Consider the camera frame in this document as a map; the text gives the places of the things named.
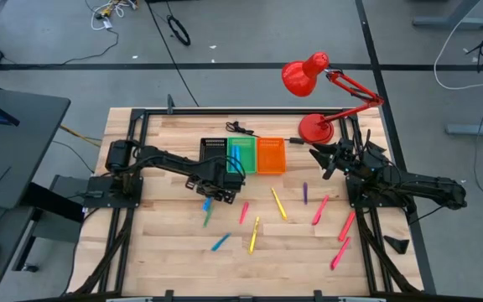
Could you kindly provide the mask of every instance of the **black desk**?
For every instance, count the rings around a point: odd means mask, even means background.
[[[65,216],[67,199],[30,182],[69,105],[60,97],[0,91],[0,108],[20,121],[0,125],[0,282],[31,219],[42,210]]]

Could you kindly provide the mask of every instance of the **lamp shade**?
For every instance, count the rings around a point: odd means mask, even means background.
[[[283,83],[295,96],[308,96],[316,87],[316,77],[329,65],[324,52],[311,55],[306,61],[294,61],[283,67]]]

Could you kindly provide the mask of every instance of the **wooden table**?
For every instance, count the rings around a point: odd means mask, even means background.
[[[112,108],[96,165],[103,167],[109,143],[124,139],[131,108]],[[265,137],[298,137],[298,115],[163,115],[152,116],[146,144],[190,159],[199,158],[201,138],[241,136],[228,133],[225,122],[239,121],[244,128]],[[363,135],[371,129],[371,141],[387,148],[378,109],[359,114]],[[335,124],[332,142],[340,137]],[[330,180],[309,153],[309,145],[286,144],[287,172],[282,175],[250,174],[233,205],[214,202],[208,227],[203,228],[204,197],[184,188],[186,177],[161,169],[144,169],[143,200],[133,220],[124,296],[163,296],[173,289],[176,296],[310,296],[315,289],[324,295],[368,295],[359,232],[353,223],[351,244],[335,271],[330,261],[342,246],[337,237],[351,211],[345,178],[336,171]],[[309,184],[309,204],[303,203],[303,183]],[[288,214],[279,214],[270,187],[275,188]],[[330,200],[316,226],[311,225],[324,195]],[[250,203],[245,223],[238,223],[242,205]],[[79,287],[104,253],[112,210],[99,210],[81,231],[75,255],[75,270],[69,290]],[[398,208],[378,210],[383,235],[411,239],[403,212]],[[260,227],[253,255],[247,253],[256,216]],[[232,236],[219,251],[210,249],[223,235]],[[392,261],[418,288],[422,281],[413,245],[398,255],[388,245]],[[377,257],[372,253],[378,289],[383,290]],[[109,289],[112,289],[112,269]]]

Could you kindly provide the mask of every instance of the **red marker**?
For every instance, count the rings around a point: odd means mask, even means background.
[[[314,215],[314,219],[312,220],[312,225],[315,226],[318,224],[319,219],[322,217],[322,211],[325,208],[325,205],[327,204],[327,201],[329,200],[329,196],[326,195],[324,199],[322,200],[321,205],[319,205],[319,209],[316,212],[316,215]]]
[[[350,243],[350,238],[347,237],[346,240],[345,240],[345,242],[344,242],[344,244],[340,248],[340,251],[339,251],[338,255],[336,255],[333,258],[333,261],[331,261],[331,270],[335,270],[336,266],[339,265],[340,259],[342,258],[342,254],[344,253],[344,251],[348,247],[348,244],[349,243]]]
[[[350,230],[351,223],[353,222],[355,217],[356,217],[356,213],[354,211],[352,211],[350,213],[350,215],[348,216],[348,220],[345,221],[345,225],[342,228],[342,231],[340,232],[340,235],[339,235],[339,241],[340,242],[344,241],[345,235],[348,233],[348,230]]]
[[[249,208],[249,203],[246,201],[243,204],[243,209],[241,210],[241,216],[240,216],[240,224],[243,223],[243,220],[245,219],[245,215],[247,214],[247,209]]]

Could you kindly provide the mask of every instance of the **concrete floor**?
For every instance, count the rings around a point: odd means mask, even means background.
[[[388,0],[365,1],[379,62],[433,64],[449,31],[414,28],[411,19],[417,14],[444,15],[457,2],[395,0],[389,5]],[[103,1],[89,3],[99,5]],[[353,1],[201,0],[170,5],[193,42],[190,47],[183,46],[169,37],[168,26],[159,21],[179,63],[286,62],[306,59],[316,50],[328,52],[335,63],[370,63]],[[153,4],[152,8],[161,15],[168,12],[164,3]],[[483,2],[471,16],[483,17]],[[82,1],[8,0],[0,13],[0,48],[20,64],[53,64],[97,54],[112,43],[114,36],[91,30],[90,19]],[[112,23],[120,34],[119,45],[100,58],[79,63],[170,63],[145,5],[136,12],[127,10],[124,18],[115,17]],[[463,48],[470,49],[482,39],[483,31],[456,32],[440,64],[472,64]],[[182,70],[201,106],[358,104],[324,83],[308,98],[291,96],[283,88],[279,72]],[[376,90],[371,71],[345,72]],[[443,209],[420,222],[437,293],[483,297],[483,195],[472,174],[474,139],[444,133],[448,122],[479,122],[483,87],[446,91],[429,71],[383,71],[383,78],[408,169],[463,180],[467,189],[469,207],[461,211]],[[482,82],[483,72],[440,72],[440,78],[447,85],[464,86]],[[0,71],[0,87],[70,98],[64,124],[98,138],[110,107],[163,107],[167,94],[179,107],[193,106],[175,70]],[[56,140],[70,144],[90,166],[96,164],[96,148],[67,133],[58,133]],[[483,184],[483,138],[478,164]],[[89,176],[72,152],[54,144],[34,180],[48,186],[55,174]],[[422,215],[435,206],[420,201],[418,207]],[[19,281],[23,280],[19,274],[6,276],[0,301],[11,300],[17,292],[21,299],[60,293],[70,274],[72,248],[52,242],[35,246],[31,261],[39,263],[42,270],[27,283]],[[23,290],[26,286],[34,290]]]

